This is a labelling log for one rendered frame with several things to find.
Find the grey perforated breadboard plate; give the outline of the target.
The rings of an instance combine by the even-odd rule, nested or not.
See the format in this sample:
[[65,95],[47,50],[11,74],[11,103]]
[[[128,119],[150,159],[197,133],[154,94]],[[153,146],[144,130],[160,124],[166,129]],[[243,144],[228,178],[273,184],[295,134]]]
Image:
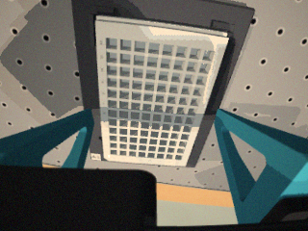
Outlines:
[[[215,0],[255,9],[220,109],[308,139],[308,0]],[[0,139],[83,111],[71,0],[0,0]],[[230,132],[230,131],[229,131]],[[62,167],[77,132],[43,156]],[[255,182],[265,156],[230,132]],[[228,192],[215,125],[195,167],[144,169],[157,184]]]

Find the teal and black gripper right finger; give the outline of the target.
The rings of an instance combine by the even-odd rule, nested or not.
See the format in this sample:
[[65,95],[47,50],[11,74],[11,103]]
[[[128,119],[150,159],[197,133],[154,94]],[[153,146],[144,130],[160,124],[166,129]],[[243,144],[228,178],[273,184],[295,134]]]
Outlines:
[[[214,124],[238,224],[260,222],[281,199],[308,196],[308,139],[223,109]],[[256,182],[228,130],[265,156]]]

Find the white well plate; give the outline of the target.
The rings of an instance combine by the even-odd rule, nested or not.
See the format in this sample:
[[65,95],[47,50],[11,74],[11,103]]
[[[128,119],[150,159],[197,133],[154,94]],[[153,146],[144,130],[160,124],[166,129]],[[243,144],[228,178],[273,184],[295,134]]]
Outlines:
[[107,15],[95,33],[104,158],[185,167],[227,33]]

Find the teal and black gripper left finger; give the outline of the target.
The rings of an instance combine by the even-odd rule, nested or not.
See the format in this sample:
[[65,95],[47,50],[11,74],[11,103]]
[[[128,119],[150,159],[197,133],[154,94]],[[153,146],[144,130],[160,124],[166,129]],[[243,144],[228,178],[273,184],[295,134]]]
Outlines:
[[84,168],[93,131],[91,109],[0,139],[0,165],[43,167],[43,156],[78,132],[62,167]]

